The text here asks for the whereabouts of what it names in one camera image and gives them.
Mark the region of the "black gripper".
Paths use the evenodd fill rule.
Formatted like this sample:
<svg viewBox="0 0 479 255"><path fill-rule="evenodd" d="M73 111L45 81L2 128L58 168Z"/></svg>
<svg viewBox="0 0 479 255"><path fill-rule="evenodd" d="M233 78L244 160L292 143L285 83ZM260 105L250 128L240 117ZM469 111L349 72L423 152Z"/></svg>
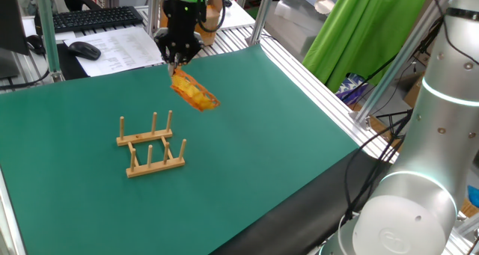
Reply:
<svg viewBox="0 0 479 255"><path fill-rule="evenodd" d="M195 33L198 9L196 3L181 0L165 0L163 11L168 17L167 28L159 28L153 36L163 61L172 77L178 64L187 65L204 47L199 33Z"/></svg>

